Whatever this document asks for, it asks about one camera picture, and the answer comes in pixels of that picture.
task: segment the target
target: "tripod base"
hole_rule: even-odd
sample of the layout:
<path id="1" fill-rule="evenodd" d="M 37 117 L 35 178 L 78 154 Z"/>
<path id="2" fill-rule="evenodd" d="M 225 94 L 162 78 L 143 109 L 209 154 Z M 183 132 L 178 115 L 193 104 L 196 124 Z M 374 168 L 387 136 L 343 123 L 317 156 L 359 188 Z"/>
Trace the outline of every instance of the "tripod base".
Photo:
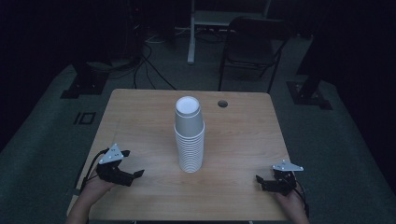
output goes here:
<path id="1" fill-rule="evenodd" d="M 69 90 L 62 93 L 61 99 L 77 99 L 83 95 L 100 95 L 106 85 L 108 74 L 98 74 L 94 76 L 94 81 L 90 84 L 81 85 L 80 79 L 75 77 Z"/>
<path id="2" fill-rule="evenodd" d="M 330 102 L 323 98 L 319 89 L 316 89 L 316 91 L 311 96 L 304 96 L 301 95 L 300 92 L 304 83 L 299 83 L 299 82 L 286 82 L 286 83 L 288 85 L 291 98 L 293 99 L 293 102 L 296 105 L 318 105 L 320 109 L 332 110 L 332 106 L 330 105 Z"/>

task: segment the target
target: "wooden table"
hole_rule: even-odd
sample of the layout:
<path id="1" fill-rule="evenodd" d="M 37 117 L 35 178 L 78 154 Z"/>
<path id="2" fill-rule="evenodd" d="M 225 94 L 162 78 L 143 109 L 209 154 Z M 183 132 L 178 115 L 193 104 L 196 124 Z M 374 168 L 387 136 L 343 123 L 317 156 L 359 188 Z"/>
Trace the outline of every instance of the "wooden table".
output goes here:
<path id="1" fill-rule="evenodd" d="M 178 166 L 174 133 L 175 104 L 186 95 L 199 100 L 205 120 L 204 162 L 193 174 Z M 228 106 L 219 107 L 220 100 Z M 114 90 L 78 188 L 93 157 L 114 143 L 131 150 L 122 171 L 146 171 L 131 187 L 117 186 L 105 195 L 91 219 L 287 219 L 255 180 L 273 179 L 271 165 L 289 159 L 266 93 Z"/>

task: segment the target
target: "white paper cup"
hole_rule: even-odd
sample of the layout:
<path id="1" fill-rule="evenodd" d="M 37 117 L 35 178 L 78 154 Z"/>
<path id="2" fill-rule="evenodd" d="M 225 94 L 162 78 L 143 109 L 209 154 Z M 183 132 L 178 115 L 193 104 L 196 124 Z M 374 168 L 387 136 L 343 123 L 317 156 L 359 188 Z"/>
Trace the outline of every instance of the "white paper cup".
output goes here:
<path id="1" fill-rule="evenodd" d="M 193 138 L 182 138 L 176 129 L 175 133 L 180 169 L 187 173 L 198 171 L 204 159 L 205 125 Z"/>
<path id="2" fill-rule="evenodd" d="M 194 137 L 204 128 L 201 107 L 197 99 L 184 96 L 177 100 L 175 129 L 182 137 Z"/>

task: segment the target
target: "metal chair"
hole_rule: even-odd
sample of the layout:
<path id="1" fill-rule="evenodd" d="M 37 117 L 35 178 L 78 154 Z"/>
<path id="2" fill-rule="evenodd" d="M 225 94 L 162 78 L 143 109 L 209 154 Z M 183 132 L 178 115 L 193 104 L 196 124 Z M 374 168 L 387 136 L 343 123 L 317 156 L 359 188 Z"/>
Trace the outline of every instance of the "metal chair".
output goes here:
<path id="1" fill-rule="evenodd" d="M 267 92 L 274 82 L 283 47 L 293 36 L 292 25 L 282 20 L 238 17 L 230 22 L 221 57 L 219 91 L 224 67 L 253 68 L 262 70 L 274 67 Z"/>

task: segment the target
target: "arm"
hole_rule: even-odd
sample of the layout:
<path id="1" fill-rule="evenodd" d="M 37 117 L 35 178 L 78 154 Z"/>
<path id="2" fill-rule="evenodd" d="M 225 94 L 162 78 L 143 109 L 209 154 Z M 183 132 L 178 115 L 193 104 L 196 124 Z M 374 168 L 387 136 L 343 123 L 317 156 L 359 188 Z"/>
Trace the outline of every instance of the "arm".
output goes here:
<path id="1" fill-rule="evenodd" d="M 303 200 L 294 190 L 287 196 L 275 193 L 275 198 L 293 223 L 309 224 L 308 217 L 305 214 Z"/>
<path id="2" fill-rule="evenodd" d="M 116 184 L 100 179 L 96 171 L 93 171 L 90 180 L 70 210 L 66 224 L 85 224 L 91 207 L 114 186 Z"/>

